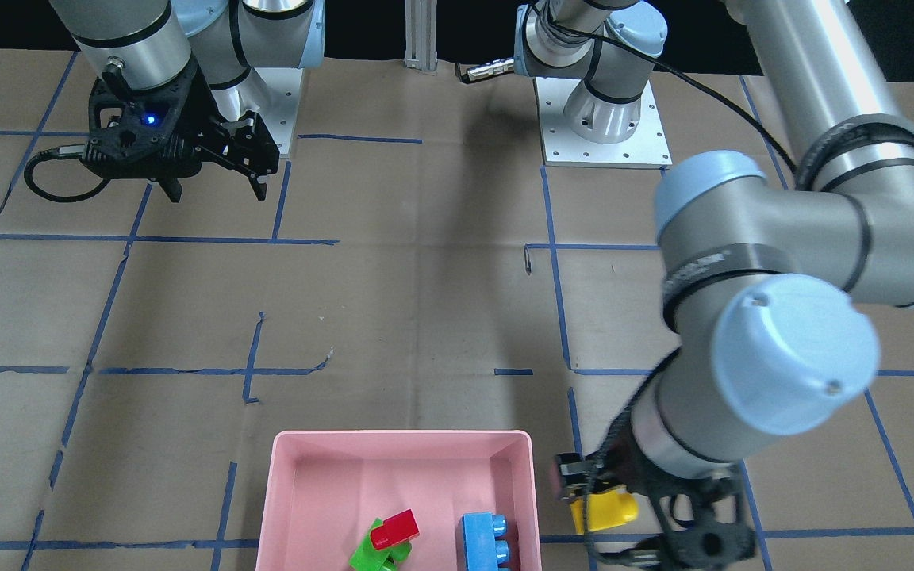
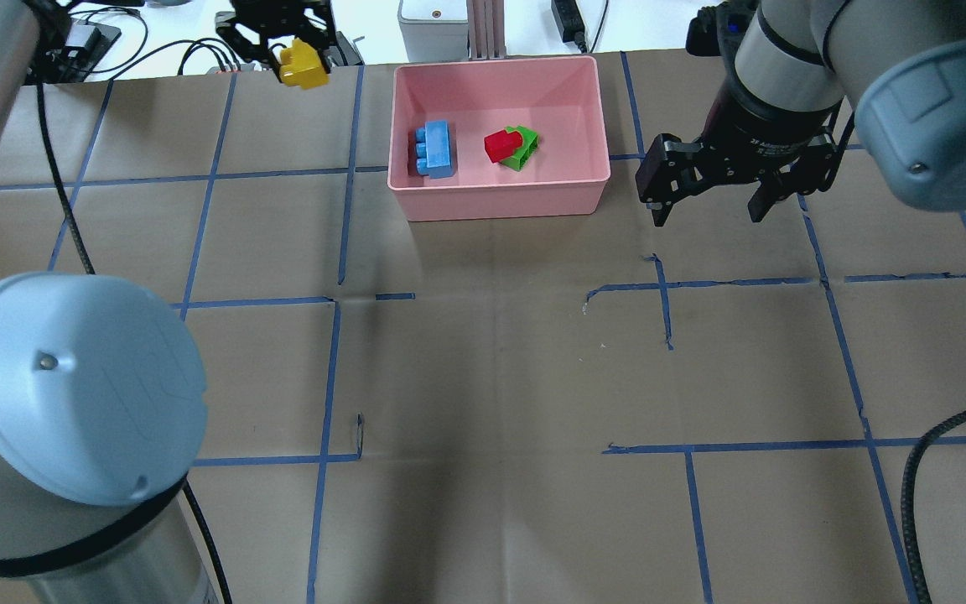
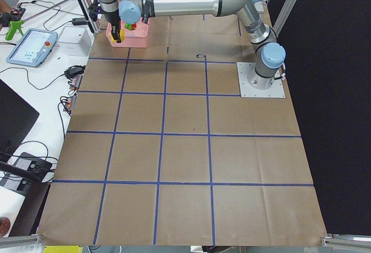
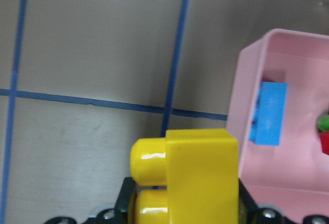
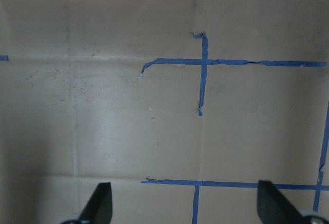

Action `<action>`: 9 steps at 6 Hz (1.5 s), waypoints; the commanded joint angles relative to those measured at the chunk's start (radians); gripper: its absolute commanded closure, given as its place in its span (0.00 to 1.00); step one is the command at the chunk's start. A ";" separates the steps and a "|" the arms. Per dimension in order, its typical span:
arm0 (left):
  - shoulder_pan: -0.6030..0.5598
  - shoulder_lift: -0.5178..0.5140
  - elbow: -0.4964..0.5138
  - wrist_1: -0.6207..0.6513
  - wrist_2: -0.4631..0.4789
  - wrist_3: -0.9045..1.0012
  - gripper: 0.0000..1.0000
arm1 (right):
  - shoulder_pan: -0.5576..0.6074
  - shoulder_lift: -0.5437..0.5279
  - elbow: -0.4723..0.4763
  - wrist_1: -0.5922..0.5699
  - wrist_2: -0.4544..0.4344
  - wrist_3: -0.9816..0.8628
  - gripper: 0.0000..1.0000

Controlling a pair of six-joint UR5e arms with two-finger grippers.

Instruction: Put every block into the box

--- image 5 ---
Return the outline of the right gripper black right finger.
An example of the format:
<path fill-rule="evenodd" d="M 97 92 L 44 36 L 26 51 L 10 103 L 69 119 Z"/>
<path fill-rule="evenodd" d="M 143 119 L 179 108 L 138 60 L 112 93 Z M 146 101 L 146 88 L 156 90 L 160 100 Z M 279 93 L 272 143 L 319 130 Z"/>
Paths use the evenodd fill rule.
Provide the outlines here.
<path fill-rule="evenodd" d="M 259 180 L 257 214 L 262 223 L 303 223 L 300 212 L 271 181 Z"/>

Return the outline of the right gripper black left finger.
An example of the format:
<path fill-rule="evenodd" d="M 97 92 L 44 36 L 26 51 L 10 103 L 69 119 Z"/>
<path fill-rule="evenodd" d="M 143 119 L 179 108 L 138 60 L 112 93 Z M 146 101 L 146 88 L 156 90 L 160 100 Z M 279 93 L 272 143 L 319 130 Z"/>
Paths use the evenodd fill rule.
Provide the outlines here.
<path fill-rule="evenodd" d="M 78 223 L 111 223 L 113 216 L 110 182 L 99 183 L 78 218 Z"/>

